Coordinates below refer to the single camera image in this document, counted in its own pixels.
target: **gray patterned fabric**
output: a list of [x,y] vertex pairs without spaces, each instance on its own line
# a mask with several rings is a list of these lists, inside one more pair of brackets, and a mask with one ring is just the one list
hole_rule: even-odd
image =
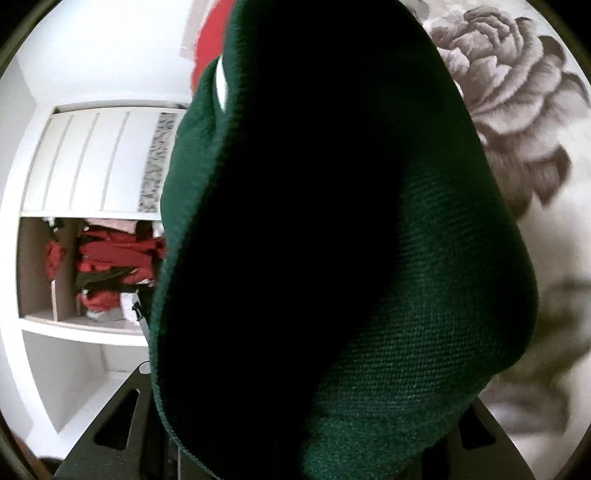
[[162,112],[158,117],[142,179],[142,190],[139,194],[138,211],[140,213],[157,213],[160,210],[164,169],[172,146],[172,134],[177,115],[174,112]]

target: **red clothing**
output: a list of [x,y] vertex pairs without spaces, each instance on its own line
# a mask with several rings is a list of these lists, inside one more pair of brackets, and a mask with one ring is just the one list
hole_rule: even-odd
[[197,90],[199,79],[205,68],[223,52],[224,33],[230,20],[233,4],[234,0],[217,0],[196,38],[195,69],[191,77],[191,91],[193,93]]
[[85,259],[99,260],[110,267],[152,267],[152,255],[137,251],[129,244],[109,241],[90,242],[80,246],[80,253]]
[[45,272],[50,280],[55,280],[57,272],[60,269],[61,262],[66,256],[66,249],[52,240],[46,247]]
[[93,312],[108,312],[121,306],[119,293],[116,291],[99,290],[92,291],[87,295],[79,293],[78,299],[87,309]]
[[154,270],[151,268],[137,268],[133,270],[127,277],[123,279],[123,283],[127,285],[134,285],[142,280],[153,280]]

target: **red fabric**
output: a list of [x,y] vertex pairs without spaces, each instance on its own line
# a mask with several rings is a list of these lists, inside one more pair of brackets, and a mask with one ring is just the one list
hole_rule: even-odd
[[114,230],[105,229],[90,229],[82,232],[83,236],[91,236],[94,238],[102,238],[103,240],[110,240],[112,242],[128,242],[136,243],[137,237],[132,233],[117,232]]
[[66,249],[52,240],[46,247],[45,272],[50,280],[55,280],[60,269],[61,262],[66,256]]
[[151,250],[156,250],[159,247],[158,240],[160,240],[155,238],[149,238],[147,240],[142,240],[141,242],[138,242],[137,237],[135,235],[131,235],[130,233],[111,232],[107,230],[89,230],[87,232],[84,232],[83,234],[86,236],[102,238],[103,240],[106,240],[106,242],[101,243],[117,244],[117,246],[119,247],[131,248],[133,250],[137,250],[138,252],[149,252]]
[[108,312],[121,306],[119,293],[109,290],[93,291],[89,292],[88,295],[79,293],[78,299],[87,309],[93,312]]
[[195,69],[191,77],[191,91],[195,93],[205,68],[223,53],[223,39],[234,0],[217,0],[199,32],[195,45]]
[[80,253],[85,259],[99,260],[102,265],[110,267],[152,268],[152,255],[136,251],[128,244],[90,242],[80,246]]
[[76,265],[79,272],[106,272],[110,270],[111,264],[109,262],[102,262],[101,260],[91,260],[85,258]]
[[166,257],[166,240],[164,238],[156,239],[156,255],[162,260]]
[[154,270],[151,268],[137,268],[133,270],[127,277],[123,279],[123,283],[127,285],[134,285],[142,280],[153,280]]
[[138,241],[136,235],[106,229],[88,230],[83,235],[98,240],[80,246],[83,259],[76,265],[78,271],[104,272],[111,267],[136,267],[136,270],[123,279],[125,284],[154,280],[154,258],[166,256],[164,238]]

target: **green knit beanie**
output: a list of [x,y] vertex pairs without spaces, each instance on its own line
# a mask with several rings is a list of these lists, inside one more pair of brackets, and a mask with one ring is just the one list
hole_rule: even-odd
[[218,478],[390,479],[527,347],[519,231],[398,2],[238,0],[221,71],[161,202],[160,416]]

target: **folded clothes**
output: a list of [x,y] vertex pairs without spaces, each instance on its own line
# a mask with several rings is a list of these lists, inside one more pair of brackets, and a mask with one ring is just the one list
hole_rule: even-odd
[[[88,265],[84,260],[79,265]],[[127,277],[134,271],[134,267],[114,267],[106,271],[78,271],[76,274],[77,290],[110,290],[110,288],[96,288],[97,284],[112,281],[113,285],[122,282],[121,277]]]
[[90,242],[80,246],[80,253],[85,259],[99,260],[110,267],[151,268],[152,255],[149,252],[128,248],[125,244],[111,242]]
[[88,310],[93,312],[107,312],[120,307],[119,293],[116,291],[90,291],[79,293],[78,300]]

